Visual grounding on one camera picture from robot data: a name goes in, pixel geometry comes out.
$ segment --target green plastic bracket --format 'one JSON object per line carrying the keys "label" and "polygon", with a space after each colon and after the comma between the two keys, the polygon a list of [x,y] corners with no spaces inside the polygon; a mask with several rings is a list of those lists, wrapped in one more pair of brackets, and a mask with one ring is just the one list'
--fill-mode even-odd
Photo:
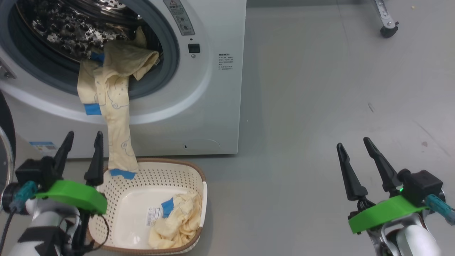
{"label": "green plastic bracket", "polygon": [[36,198],[48,197],[57,202],[73,205],[95,214],[106,214],[107,200],[95,188],[71,180],[58,180],[47,192]]}
{"label": "green plastic bracket", "polygon": [[349,226],[355,234],[424,209],[428,207],[415,207],[403,196],[398,195],[352,217]]}

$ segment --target teal cable connector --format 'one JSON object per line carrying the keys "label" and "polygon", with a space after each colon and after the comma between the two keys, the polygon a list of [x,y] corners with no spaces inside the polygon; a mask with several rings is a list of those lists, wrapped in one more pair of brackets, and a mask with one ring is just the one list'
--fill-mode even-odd
{"label": "teal cable connector", "polygon": [[425,204],[431,210],[441,214],[451,226],[455,225],[455,212],[452,210],[452,207],[439,197],[436,195],[429,195],[425,200]]}
{"label": "teal cable connector", "polygon": [[14,199],[10,204],[11,212],[13,210],[15,210],[15,212],[22,211],[25,206],[25,202],[34,197],[37,192],[38,187],[36,186],[36,183],[33,181],[27,181],[14,195]]}

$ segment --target basket handle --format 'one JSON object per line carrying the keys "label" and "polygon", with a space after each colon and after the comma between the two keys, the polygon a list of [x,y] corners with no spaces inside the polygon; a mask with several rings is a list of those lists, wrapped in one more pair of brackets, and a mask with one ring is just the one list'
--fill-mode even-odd
{"label": "basket handle", "polygon": [[202,183],[202,213],[201,213],[201,223],[199,224],[199,227],[204,226],[204,221],[205,221],[205,213],[207,211],[207,182]]}

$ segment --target perforated basket wall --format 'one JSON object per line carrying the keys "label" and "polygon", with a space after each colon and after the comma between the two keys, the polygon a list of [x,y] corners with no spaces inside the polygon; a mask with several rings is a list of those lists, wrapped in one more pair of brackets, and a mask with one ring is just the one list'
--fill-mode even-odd
{"label": "perforated basket wall", "polygon": [[[122,176],[112,177],[109,172],[105,172],[104,184],[97,188],[99,192],[106,195],[108,203],[105,217],[109,224],[110,234],[102,249],[136,255],[166,255],[190,251],[199,240],[205,219],[207,183],[203,172],[192,163],[172,159],[142,158],[138,159],[138,163],[139,171],[134,179],[128,180]],[[162,250],[127,249],[116,244],[114,236],[116,232],[122,232],[122,230],[116,230],[116,225],[114,225],[115,221],[122,221],[116,216],[121,203],[119,199],[122,198],[124,193],[128,193],[129,190],[137,189],[138,187],[173,187],[196,191],[202,199],[202,212],[201,224],[194,238],[179,248]],[[101,217],[95,216],[90,220],[87,238],[94,239],[96,242],[95,246],[105,240],[106,233],[106,224]]]}

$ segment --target washing machine front panel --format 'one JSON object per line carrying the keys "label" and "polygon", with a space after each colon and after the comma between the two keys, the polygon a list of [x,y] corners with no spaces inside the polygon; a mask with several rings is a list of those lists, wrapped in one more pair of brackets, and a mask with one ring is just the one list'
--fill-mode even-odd
{"label": "washing machine front panel", "polygon": [[[151,3],[173,28],[180,59],[165,87],[131,101],[136,155],[236,153],[246,1],[178,1],[193,26],[194,35],[188,36],[181,34],[168,0]],[[189,52],[189,44],[199,44],[200,52]],[[59,145],[74,130],[70,157],[91,157],[96,132],[107,133],[103,117],[87,116],[77,96],[36,79],[3,49],[0,58],[17,76],[0,81],[17,132],[28,141]]]}

